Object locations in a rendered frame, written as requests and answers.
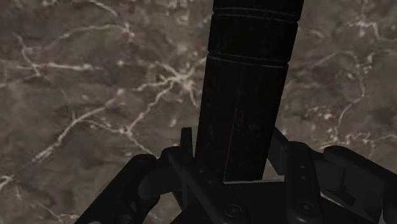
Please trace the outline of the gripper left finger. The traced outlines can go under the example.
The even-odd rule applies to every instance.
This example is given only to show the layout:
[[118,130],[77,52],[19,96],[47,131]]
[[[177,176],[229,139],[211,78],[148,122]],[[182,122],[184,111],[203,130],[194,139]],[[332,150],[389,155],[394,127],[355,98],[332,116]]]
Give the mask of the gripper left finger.
[[170,224],[245,224],[245,208],[225,184],[193,157],[192,130],[160,158],[132,157],[74,224],[143,224],[163,194],[181,213]]

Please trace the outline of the black ridged cylinder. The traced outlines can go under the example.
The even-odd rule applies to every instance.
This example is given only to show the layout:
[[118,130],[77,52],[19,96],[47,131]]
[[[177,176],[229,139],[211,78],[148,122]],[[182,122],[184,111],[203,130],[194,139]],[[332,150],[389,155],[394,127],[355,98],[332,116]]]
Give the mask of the black ridged cylinder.
[[262,178],[305,0],[213,0],[195,157]]

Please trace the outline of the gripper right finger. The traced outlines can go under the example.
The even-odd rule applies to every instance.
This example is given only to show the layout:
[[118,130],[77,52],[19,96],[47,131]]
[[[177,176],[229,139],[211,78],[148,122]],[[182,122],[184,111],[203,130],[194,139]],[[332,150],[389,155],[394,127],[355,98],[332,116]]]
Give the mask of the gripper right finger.
[[323,152],[274,129],[268,159],[298,197],[324,194],[370,223],[397,224],[397,174],[343,146]]

